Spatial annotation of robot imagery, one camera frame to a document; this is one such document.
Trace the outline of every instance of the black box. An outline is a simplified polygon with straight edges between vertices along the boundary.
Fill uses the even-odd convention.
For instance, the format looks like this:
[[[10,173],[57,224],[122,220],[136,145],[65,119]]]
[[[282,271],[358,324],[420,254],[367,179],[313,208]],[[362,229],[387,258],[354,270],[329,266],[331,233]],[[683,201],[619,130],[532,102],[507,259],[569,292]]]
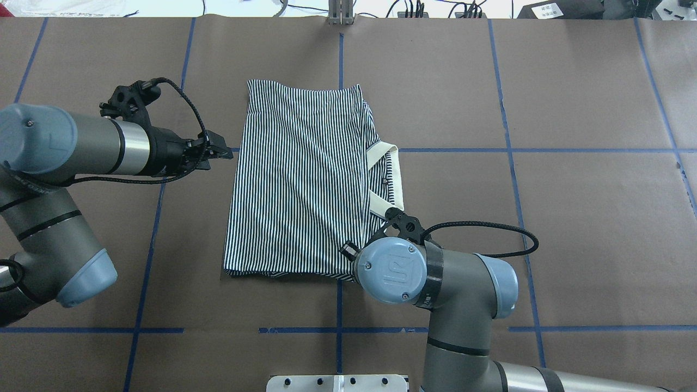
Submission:
[[[518,19],[602,19],[604,12],[600,0],[554,0],[524,6]]]

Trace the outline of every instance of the red object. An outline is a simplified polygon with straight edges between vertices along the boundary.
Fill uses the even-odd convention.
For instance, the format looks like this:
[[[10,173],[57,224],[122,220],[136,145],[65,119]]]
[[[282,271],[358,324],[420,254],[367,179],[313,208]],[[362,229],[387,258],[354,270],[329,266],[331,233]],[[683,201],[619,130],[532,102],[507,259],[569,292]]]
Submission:
[[[2,4],[0,4],[0,16],[14,16],[10,11],[5,8]]]

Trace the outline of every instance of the white mounting plate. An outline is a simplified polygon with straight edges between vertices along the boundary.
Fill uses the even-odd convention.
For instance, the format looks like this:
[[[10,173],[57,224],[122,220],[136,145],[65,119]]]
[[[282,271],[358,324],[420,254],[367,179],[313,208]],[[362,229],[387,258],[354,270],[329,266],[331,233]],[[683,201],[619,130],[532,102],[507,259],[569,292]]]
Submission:
[[[266,392],[409,392],[407,379],[400,375],[274,376]]]

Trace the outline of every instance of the blue and white striped fabric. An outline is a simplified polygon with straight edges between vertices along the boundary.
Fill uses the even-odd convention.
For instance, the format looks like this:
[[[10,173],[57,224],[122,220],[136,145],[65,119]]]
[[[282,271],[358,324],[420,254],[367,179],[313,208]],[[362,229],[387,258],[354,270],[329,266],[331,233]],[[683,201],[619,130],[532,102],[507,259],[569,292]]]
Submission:
[[[387,208],[404,209],[397,148],[380,141],[360,86],[248,87],[224,270],[352,279],[341,246],[363,246]]]

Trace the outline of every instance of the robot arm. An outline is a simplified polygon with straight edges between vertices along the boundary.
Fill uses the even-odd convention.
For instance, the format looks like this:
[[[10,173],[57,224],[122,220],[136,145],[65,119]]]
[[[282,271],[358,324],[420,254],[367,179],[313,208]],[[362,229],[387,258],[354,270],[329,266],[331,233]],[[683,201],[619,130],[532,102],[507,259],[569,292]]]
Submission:
[[[507,317],[518,299],[513,268],[500,259],[441,249],[428,236],[423,241],[415,218],[401,211],[388,215],[396,216],[386,226],[400,229],[398,237],[381,230],[362,250],[347,243],[342,252],[378,301],[431,311],[422,392],[669,391],[492,361],[492,320]]]
[[[160,82],[172,84],[192,106],[199,139],[151,125],[146,106],[160,96]],[[203,127],[188,98],[164,78],[119,86],[100,107],[102,117],[23,104],[0,111],[0,213],[24,249],[0,260],[0,326],[54,299],[73,307],[116,281],[107,251],[64,186],[92,179],[163,183],[210,169],[208,159],[232,158],[224,139]],[[133,181],[76,174],[173,177]]]

